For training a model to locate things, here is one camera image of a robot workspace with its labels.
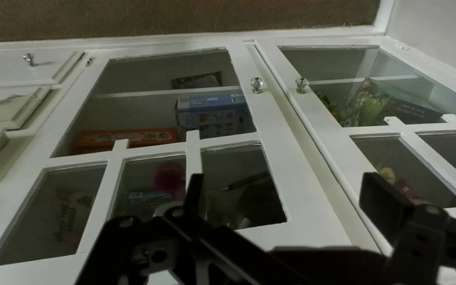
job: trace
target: white cabinet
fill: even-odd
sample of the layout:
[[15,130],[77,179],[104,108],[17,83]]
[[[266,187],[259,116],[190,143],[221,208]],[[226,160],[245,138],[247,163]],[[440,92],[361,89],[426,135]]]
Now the white cabinet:
[[49,91],[49,87],[0,87],[0,129],[20,129]]
[[80,57],[71,49],[0,51],[0,87],[60,84]]
[[93,56],[0,184],[1,273],[76,266],[109,217],[150,219],[194,173],[209,222],[262,249],[353,244],[242,41]]

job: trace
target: box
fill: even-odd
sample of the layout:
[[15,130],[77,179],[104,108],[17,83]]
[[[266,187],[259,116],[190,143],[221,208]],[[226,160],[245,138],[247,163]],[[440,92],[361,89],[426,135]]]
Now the box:
[[240,92],[205,94],[177,100],[177,124],[182,130],[199,130],[202,138],[253,130]]
[[84,132],[72,143],[72,154],[110,151],[117,140],[128,140],[129,148],[144,148],[177,143],[179,135],[174,129]]

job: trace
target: white frame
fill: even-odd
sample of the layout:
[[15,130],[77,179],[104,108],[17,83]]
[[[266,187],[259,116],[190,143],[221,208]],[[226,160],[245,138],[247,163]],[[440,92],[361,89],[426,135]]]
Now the white frame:
[[[245,95],[247,105],[250,106],[253,124],[258,129],[256,133],[201,141],[198,132],[190,132],[186,141],[179,144],[126,149],[126,141],[117,141],[110,152],[50,159],[52,152],[66,135],[68,127],[88,98],[88,92],[96,78],[110,59],[182,54],[212,48],[223,48],[229,53],[240,89]],[[0,184],[1,241],[14,222],[14,217],[22,209],[20,206],[25,203],[31,189],[46,170],[106,163],[106,171],[84,230],[82,241],[76,255],[0,266],[0,276],[4,276],[6,281],[9,279],[15,284],[38,285],[42,284],[47,274],[57,274],[55,279],[46,279],[47,284],[74,281],[79,273],[76,266],[80,266],[85,262],[96,235],[106,222],[120,181],[122,167],[126,159],[153,159],[160,155],[182,154],[186,157],[186,174],[191,174],[201,171],[201,149],[240,143],[261,144],[288,219],[285,224],[278,225],[240,230],[239,233],[242,236],[262,249],[272,249],[275,246],[351,246],[351,241],[327,201],[318,178],[312,171],[305,157],[300,155],[302,151],[296,143],[293,132],[286,125],[285,117],[280,114],[274,97],[267,91],[262,91],[262,94],[251,94],[250,78],[261,75],[253,65],[251,56],[242,41],[194,41],[188,43],[186,48],[177,45],[160,45],[158,49],[155,46],[142,46],[137,49],[98,49],[90,54],[95,57],[91,65],[80,73],[69,92],[28,143],[28,148],[20,155],[17,165]],[[46,265],[50,268],[44,274],[41,266]]]
[[[6,56],[8,53],[12,53],[14,60],[17,64],[20,64],[20,53],[23,56],[23,51],[0,51],[0,56]],[[39,54],[41,59],[38,60],[47,60],[46,56],[53,56],[53,53],[57,54],[57,51],[46,51],[46,49],[25,49],[25,53],[42,53]],[[63,84],[63,81],[68,78],[68,75],[74,70],[74,67],[77,65],[77,62],[80,62],[80,59],[84,57],[84,53],[80,51],[74,51],[74,49],[65,49],[61,51],[61,54],[65,54],[65,59],[55,59],[57,62],[57,70],[50,75],[44,75],[42,78],[39,78],[42,73],[36,72],[39,70],[39,62],[36,67],[28,67],[28,64],[23,64],[22,60],[22,67],[17,67],[15,70],[11,70],[12,73],[23,73],[30,75],[28,78],[19,78],[22,75],[11,75],[15,78],[6,78],[6,79],[0,79],[0,87],[25,87],[25,86],[60,86]],[[8,62],[0,60],[0,70],[3,68],[11,68],[12,65],[8,65]]]
[[[350,48],[350,46],[378,46],[384,53],[397,57],[411,68],[427,75],[430,79],[441,83],[456,92],[456,70],[430,59],[429,56],[408,48],[388,37],[345,37],[345,38],[280,38],[258,40],[256,48],[262,60],[267,62],[272,75],[278,81],[283,94],[302,119],[310,136],[318,144],[323,157],[332,168],[337,181],[353,205],[357,205],[361,178],[365,171],[375,171],[370,162],[354,146],[350,136],[369,135],[397,135],[400,141],[414,154],[445,186],[456,190],[456,170],[427,146],[416,133],[419,132],[456,132],[456,116],[443,116],[445,124],[403,125],[397,117],[386,117],[388,125],[381,127],[353,127],[342,129],[329,114],[316,95],[307,89],[305,95],[296,92],[294,79],[300,75],[286,60],[280,46],[285,48]],[[391,252],[389,244],[381,238],[376,228],[356,206],[359,216],[367,224],[373,239],[386,254]]]

